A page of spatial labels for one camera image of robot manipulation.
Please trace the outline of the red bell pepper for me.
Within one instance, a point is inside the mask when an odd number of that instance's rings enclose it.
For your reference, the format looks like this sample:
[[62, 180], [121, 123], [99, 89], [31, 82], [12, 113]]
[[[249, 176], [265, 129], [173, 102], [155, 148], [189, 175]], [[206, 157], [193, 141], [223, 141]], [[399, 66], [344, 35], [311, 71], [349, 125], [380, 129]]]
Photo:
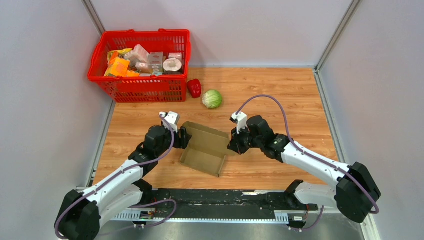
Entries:
[[202, 85], [197, 78], [188, 81], [186, 85], [192, 98], [196, 99], [202, 95]]

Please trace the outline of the beige small box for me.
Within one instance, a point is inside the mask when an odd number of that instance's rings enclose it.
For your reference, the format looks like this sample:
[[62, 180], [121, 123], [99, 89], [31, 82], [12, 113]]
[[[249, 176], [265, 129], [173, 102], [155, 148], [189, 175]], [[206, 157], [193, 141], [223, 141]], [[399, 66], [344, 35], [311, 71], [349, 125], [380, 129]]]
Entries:
[[151, 52], [148, 56], [148, 69], [151, 75], [160, 76], [163, 74], [163, 52]]

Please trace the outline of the orange snack box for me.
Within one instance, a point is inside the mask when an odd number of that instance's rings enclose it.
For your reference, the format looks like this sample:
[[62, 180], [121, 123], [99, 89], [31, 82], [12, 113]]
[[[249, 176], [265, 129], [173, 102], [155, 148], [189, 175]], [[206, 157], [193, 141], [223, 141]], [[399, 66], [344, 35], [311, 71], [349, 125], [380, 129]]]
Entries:
[[104, 77], [124, 77], [128, 71], [130, 61], [121, 57], [115, 57], [109, 61]]

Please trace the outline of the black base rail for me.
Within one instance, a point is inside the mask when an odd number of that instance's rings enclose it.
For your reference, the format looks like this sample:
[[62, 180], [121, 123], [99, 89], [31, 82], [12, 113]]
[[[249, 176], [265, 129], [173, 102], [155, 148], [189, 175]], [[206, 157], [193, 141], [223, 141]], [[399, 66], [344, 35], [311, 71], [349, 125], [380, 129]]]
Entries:
[[340, 193], [325, 185], [295, 180], [284, 191], [225, 189], [153, 189], [150, 185], [130, 185], [101, 208], [98, 195], [82, 199], [72, 191], [67, 200], [74, 204], [63, 219], [80, 236], [94, 236], [112, 219], [123, 218], [137, 225], [149, 221], [199, 223], [272, 223], [303, 228], [305, 216], [291, 211], [315, 211], [326, 200], [345, 217], [362, 223], [373, 208], [356, 186], [343, 187]]

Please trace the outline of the green cabbage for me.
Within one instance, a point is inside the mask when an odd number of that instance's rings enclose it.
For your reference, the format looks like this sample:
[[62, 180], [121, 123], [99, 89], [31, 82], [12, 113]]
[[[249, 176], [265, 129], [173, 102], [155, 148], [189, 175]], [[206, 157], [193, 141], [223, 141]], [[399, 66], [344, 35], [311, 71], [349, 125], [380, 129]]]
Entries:
[[202, 103], [208, 109], [216, 109], [221, 106], [223, 97], [221, 93], [215, 89], [210, 89], [202, 96]]

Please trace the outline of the red plastic shopping basket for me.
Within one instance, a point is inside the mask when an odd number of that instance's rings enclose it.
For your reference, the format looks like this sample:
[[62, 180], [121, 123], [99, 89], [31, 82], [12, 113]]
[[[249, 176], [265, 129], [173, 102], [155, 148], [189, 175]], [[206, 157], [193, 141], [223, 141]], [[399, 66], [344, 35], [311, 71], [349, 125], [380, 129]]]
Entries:
[[[188, 29], [105, 31], [93, 51], [87, 78], [117, 103], [184, 102], [191, 58], [190, 37]], [[182, 74], [142, 77], [104, 75], [108, 66], [108, 52], [133, 48], [137, 44], [148, 52], [181, 53]]]

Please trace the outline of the pink white carton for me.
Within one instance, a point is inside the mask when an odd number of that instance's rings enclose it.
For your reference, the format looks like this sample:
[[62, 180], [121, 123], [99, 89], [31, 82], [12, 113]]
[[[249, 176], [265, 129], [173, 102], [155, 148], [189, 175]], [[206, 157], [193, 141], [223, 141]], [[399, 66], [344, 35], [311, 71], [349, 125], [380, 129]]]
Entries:
[[147, 63], [149, 61], [149, 56], [150, 53], [140, 44], [137, 44], [133, 50], [125, 55], [125, 58], [130, 61], [131, 66], [134, 66], [136, 63]]

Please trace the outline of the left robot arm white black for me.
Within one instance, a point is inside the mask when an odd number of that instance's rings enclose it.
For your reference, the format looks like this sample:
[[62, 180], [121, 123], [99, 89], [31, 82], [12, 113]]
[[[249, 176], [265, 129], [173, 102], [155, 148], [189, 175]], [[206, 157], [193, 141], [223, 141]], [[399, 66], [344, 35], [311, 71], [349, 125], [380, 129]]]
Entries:
[[172, 148], [186, 149], [191, 135], [166, 123], [152, 126], [127, 160], [102, 181], [82, 192], [69, 191], [54, 223], [61, 240], [93, 240], [110, 219], [123, 210], [153, 201], [152, 186], [143, 180]]

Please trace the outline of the yellow snack packet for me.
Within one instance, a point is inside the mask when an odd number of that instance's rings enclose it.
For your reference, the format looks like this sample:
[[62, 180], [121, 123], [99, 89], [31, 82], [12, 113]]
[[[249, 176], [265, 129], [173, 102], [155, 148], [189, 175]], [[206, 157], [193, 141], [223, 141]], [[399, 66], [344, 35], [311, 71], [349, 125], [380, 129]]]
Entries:
[[132, 50], [132, 48], [125, 48], [120, 50], [112, 50], [107, 53], [107, 61], [111, 61], [114, 58], [123, 58], [127, 53], [129, 53]]

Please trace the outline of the brown cardboard box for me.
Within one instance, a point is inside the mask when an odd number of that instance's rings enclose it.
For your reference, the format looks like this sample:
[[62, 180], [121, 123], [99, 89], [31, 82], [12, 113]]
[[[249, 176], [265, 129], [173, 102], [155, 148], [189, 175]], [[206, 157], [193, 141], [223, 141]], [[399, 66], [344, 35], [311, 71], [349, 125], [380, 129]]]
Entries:
[[220, 177], [228, 156], [236, 153], [228, 149], [229, 134], [195, 122], [186, 121], [183, 125], [191, 136], [180, 163], [202, 173]]

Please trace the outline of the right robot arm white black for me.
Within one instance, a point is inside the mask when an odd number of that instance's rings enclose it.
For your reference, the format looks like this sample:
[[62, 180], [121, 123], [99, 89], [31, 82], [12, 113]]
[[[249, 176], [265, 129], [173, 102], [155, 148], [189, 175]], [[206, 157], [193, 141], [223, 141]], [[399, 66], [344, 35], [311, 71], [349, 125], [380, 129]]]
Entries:
[[230, 120], [236, 127], [231, 130], [229, 150], [242, 155], [259, 149], [269, 159], [295, 166], [324, 181], [325, 184], [311, 184], [295, 180], [285, 195], [289, 208], [296, 210], [308, 204], [331, 207], [356, 223], [376, 214], [375, 204], [381, 192], [365, 165], [348, 165], [310, 152], [287, 135], [274, 133], [260, 115], [247, 117], [235, 112]]

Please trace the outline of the white tape roll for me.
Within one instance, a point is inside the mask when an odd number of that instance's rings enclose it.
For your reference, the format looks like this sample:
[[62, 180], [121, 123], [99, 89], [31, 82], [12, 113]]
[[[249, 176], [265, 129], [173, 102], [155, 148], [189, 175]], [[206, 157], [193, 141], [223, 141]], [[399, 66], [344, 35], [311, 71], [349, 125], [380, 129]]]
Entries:
[[163, 62], [162, 65], [164, 75], [182, 75], [183, 64], [177, 58], [169, 58]]

